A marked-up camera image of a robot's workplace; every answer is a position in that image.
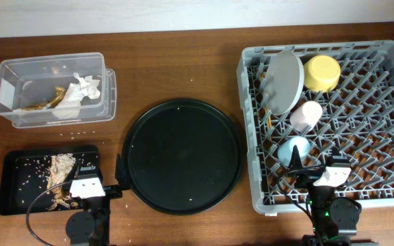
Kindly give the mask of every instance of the white wall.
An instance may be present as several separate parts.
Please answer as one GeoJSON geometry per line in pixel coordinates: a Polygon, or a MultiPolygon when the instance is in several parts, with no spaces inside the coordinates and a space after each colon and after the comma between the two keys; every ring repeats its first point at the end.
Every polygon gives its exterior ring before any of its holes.
{"type": "Polygon", "coordinates": [[[0,37],[394,21],[394,0],[0,0],[0,37]]]}

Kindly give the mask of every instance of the plastic bin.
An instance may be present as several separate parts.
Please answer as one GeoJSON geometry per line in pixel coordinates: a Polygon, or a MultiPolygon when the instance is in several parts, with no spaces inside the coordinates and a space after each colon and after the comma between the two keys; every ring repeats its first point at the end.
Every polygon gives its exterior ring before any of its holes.
{"type": "Polygon", "coordinates": [[[14,127],[31,128],[80,124],[112,120],[116,110],[116,80],[113,70],[106,69],[101,53],[80,53],[10,59],[0,64],[0,115],[11,120],[14,127]],[[97,99],[85,97],[80,107],[22,111],[23,107],[50,101],[55,86],[68,89],[80,77],[100,79],[97,99]],[[59,119],[53,111],[79,109],[76,118],[59,119]]]}
{"type": "MultiPolygon", "coordinates": [[[[333,147],[350,160],[352,173],[347,185],[336,190],[337,196],[356,199],[364,208],[394,206],[394,41],[250,47],[241,54],[237,80],[246,124],[252,204],[258,213],[300,212],[276,185],[286,167],[275,154],[280,144],[298,135],[311,144],[304,166],[323,163],[333,147]],[[260,78],[281,51],[293,51],[303,63],[315,55],[329,55],[341,67],[334,90],[322,93],[304,87],[292,109],[308,100],[322,106],[324,113],[311,132],[293,129],[289,122],[292,111],[282,115],[264,111],[268,96],[263,95],[260,78]]],[[[305,190],[295,189],[288,178],[281,185],[304,207],[305,190]]]]}

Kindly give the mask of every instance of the clear plastic container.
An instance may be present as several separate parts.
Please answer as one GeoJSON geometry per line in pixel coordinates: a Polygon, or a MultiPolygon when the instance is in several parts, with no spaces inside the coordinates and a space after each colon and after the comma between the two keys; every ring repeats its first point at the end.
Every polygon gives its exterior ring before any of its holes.
{"type": "Polygon", "coordinates": [[[116,80],[113,70],[106,69],[101,53],[80,53],[10,59],[0,64],[0,115],[11,120],[14,127],[31,128],[63,124],[80,124],[112,120],[116,111],[116,80]],[[85,97],[80,107],[22,111],[53,100],[55,86],[68,89],[80,77],[92,75],[99,79],[101,95],[85,97]],[[75,118],[59,119],[54,111],[79,110],[75,118]]]}

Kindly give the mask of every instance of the black rectangular tray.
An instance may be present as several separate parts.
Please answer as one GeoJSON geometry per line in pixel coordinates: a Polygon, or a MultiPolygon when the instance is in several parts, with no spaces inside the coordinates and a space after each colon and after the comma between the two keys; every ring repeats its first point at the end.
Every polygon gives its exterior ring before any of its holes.
{"type": "MultiPolygon", "coordinates": [[[[4,158],[0,188],[0,215],[20,215],[27,212],[33,200],[47,189],[47,172],[51,166],[51,156],[73,154],[82,167],[99,166],[99,152],[96,146],[76,146],[43,150],[16,150],[4,158]]],[[[53,205],[54,195],[50,193],[38,200],[32,213],[48,212],[53,205]]],[[[68,210],[62,205],[56,210],[68,210]]]]}

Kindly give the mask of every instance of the wire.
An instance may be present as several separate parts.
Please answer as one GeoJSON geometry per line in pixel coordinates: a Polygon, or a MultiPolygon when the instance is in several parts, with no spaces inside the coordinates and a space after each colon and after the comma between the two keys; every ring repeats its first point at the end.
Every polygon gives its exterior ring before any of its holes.
{"type": "Polygon", "coordinates": [[[39,242],[48,245],[48,246],[53,246],[52,244],[44,241],[43,239],[41,239],[36,233],[33,232],[31,226],[30,226],[30,222],[29,222],[29,216],[31,213],[31,209],[33,208],[33,205],[39,200],[39,198],[41,198],[44,194],[46,194],[47,192],[50,192],[52,189],[58,188],[60,186],[64,186],[67,184],[70,184],[72,181],[66,181],[66,182],[62,182],[60,184],[56,184],[54,186],[52,186],[51,188],[47,189],[46,191],[42,192],[38,197],[35,198],[35,200],[30,204],[30,206],[27,209],[27,213],[25,213],[25,223],[27,224],[27,229],[28,231],[31,233],[31,235],[38,240],[39,242]]]}
{"type": "MultiPolygon", "coordinates": [[[[316,169],[318,168],[317,166],[315,167],[306,167],[304,169],[302,169],[302,171],[306,171],[306,170],[311,170],[311,169],[316,169]]],[[[300,210],[302,210],[306,215],[308,215],[308,218],[311,220],[311,223],[313,224],[313,227],[315,227],[314,221],[313,221],[313,217],[311,216],[310,212],[309,212],[309,208],[308,208],[308,203],[305,203],[305,208],[302,208],[301,205],[299,205],[296,201],[294,201],[293,199],[291,199],[291,197],[288,196],[288,194],[282,189],[282,187],[280,186],[280,181],[282,180],[282,177],[289,175],[289,174],[296,174],[298,173],[300,170],[292,170],[289,172],[286,172],[285,174],[279,176],[278,181],[277,181],[277,185],[279,190],[282,192],[282,194],[295,206],[297,206],[298,208],[300,208],[300,210]]],[[[317,233],[317,238],[319,239],[319,244],[320,246],[323,246],[323,241],[321,239],[321,234],[319,232],[319,230],[315,231],[317,233]]]]}

